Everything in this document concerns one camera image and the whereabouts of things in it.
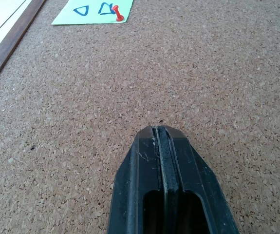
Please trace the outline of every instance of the green paper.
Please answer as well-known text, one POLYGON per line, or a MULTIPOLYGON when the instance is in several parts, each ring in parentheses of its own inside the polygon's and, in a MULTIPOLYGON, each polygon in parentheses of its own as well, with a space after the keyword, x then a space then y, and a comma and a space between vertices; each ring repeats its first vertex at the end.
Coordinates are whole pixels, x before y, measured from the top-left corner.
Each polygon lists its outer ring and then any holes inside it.
POLYGON ((62 24, 124 23, 127 21, 133 0, 69 0, 60 14, 52 22, 62 24), (124 20, 117 22, 110 6, 118 5, 124 20))

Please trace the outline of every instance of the cork board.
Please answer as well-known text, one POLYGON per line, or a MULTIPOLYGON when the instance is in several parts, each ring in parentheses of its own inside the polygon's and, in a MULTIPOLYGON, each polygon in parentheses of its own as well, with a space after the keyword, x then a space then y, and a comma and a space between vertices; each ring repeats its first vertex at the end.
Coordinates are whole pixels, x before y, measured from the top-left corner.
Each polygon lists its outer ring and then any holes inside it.
POLYGON ((241 233, 280 233, 280 1, 135 0, 127 23, 51 26, 0 74, 0 233, 106 233, 147 125, 183 131, 241 233))

